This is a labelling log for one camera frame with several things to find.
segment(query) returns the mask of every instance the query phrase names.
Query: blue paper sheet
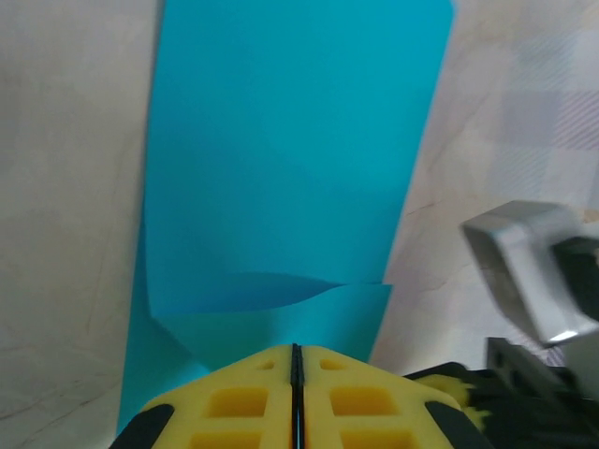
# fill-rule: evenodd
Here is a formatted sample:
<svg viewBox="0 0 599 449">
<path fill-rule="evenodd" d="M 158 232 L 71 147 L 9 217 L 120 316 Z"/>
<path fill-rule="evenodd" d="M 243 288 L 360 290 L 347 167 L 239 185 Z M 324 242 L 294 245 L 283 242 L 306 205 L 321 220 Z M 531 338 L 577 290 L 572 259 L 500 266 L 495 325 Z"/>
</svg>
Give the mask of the blue paper sheet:
<svg viewBox="0 0 599 449">
<path fill-rule="evenodd" d="M 274 344 L 365 360 L 445 0 L 167 0 L 121 425 Z"/>
</svg>

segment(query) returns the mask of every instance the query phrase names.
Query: yellow foam pad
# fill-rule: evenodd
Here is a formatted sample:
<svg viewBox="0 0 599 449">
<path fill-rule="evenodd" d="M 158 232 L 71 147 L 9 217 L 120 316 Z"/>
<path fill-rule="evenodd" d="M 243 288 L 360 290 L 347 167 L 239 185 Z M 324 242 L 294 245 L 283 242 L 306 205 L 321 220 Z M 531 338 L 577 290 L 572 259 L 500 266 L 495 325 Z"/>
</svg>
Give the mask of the yellow foam pad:
<svg viewBox="0 0 599 449">
<path fill-rule="evenodd" d="M 491 416 L 491 413 L 484 410 L 477 410 L 475 407 L 469 407 L 470 390 L 475 388 L 474 385 L 462 382 L 455 377 L 444 376 L 441 374 L 432 374 L 430 376 L 422 377 L 417 379 L 416 382 L 447 393 L 459 403 L 461 410 L 468 416 L 478 430 L 483 431 L 485 429 L 485 418 Z"/>
<path fill-rule="evenodd" d="M 153 449 L 291 447 L 291 346 L 277 346 L 149 402 L 175 408 Z"/>
<path fill-rule="evenodd" d="M 425 407 L 448 394 L 316 346 L 304 346 L 308 449 L 452 449 Z"/>
</svg>

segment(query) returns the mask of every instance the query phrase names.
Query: yellow foam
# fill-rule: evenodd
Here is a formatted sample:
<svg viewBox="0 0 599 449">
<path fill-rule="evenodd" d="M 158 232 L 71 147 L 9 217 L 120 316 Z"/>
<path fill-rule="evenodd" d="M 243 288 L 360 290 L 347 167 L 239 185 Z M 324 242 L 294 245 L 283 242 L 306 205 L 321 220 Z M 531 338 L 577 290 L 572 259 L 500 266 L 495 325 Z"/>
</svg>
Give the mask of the yellow foam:
<svg viewBox="0 0 599 449">
<path fill-rule="evenodd" d="M 352 358 L 304 346 L 308 449 L 452 449 L 425 403 L 448 394 Z"/>
<path fill-rule="evenodd" d="M 291 347 L 277 346 L 149 402 L 175 408 L 153 449 L 291 447 Z"/>
<path fill-rule="evenodd" d="M 470 421 L 472 421 L 478 430 L 483 431 L 485 429 L 485 418 L 490 416 L 491 413 L 469 407 L 469 390 L 475 388 L 474 385 L 464 383 L 455 377 L 444 376 L 441 374 L 432 374 L 430 376 L 422 377 L 417 379 L 416 382 L 447 393 L 459 403 L 461 410 L 468 416 L 468 418 L 470 418 Z"/>
</svg>

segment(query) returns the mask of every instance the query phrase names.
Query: square hole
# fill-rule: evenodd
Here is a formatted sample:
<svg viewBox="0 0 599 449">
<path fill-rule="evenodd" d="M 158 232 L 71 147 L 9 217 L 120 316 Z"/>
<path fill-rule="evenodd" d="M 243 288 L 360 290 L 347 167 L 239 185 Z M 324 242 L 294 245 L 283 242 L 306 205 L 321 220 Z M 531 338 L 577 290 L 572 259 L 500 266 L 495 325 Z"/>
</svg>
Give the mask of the square hole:
<svg viewBox="0 0 599 449">
<path fill-rule="evenodd" d="M 198 433 L 194 435 L 189 449 L 259 449 L 260 434 L 257 432 Z"/>
<path fill-rule="evenodd" d="M 213 393 L 206 416 L 209 418 L 264 416 L 269 390 L 266 388 L 225 388 Z"/>
<path fill-rule="evenodd" d="M 342 387 L 330 391 L 330 405 L 336 416 L 399 414 L 384 388 Z"/>
<path fill-rule="evenodd" d="M 329 371 L 334 371 L 334 370 L 338 370 L 338 369 L 345 369 L 345 365 L 342 365 L 341 363 L 336 362 L 334 360 L 328 360 L 326 358 L 323 358 L 320 361 L 320 368 L 326 369 Z"/>
<path fill-rule="evenodd" d="M 258 369 L 260 369 L 260 370 L 273 369 L 273 368 L 274 368 L 274 362 L 272 360 L 268 360 L 258 366 Z"/>
<path fill-rule="evenodd" d="M 343 449 L 418 449 L 412 433 L 387 430 L 351 430 L 341 434 Z"/>
</svg>

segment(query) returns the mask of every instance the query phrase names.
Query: white surface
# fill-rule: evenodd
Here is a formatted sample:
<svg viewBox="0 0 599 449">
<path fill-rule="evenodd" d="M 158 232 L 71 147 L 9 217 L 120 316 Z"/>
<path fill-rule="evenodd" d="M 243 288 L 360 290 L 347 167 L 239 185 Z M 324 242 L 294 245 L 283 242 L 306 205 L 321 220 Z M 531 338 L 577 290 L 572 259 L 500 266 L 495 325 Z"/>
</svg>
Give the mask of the white surface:
<svg viewBox="0 0 599 449">
<path fill-rule="evenodd" d="M 591 6 L 460 1 L 389 264 L 397 288 L 373 356 L 379 366 L 476 367 L 485 337 L 511 335 L 458 225 L 504 202 L 472 192 L 493 164 L 489 136 L 514 82 L 514 42 L 523 30 L 542 37 L 566 16 L 599 27 Z M 155 15 L 154 0 L 0 3 L 3 449 L 96 449 L 113 437 Z M 542 53 L 534 57 L 543 64 Z M 552 179 L 565 185 L 559 173 Z"/>
</svg>

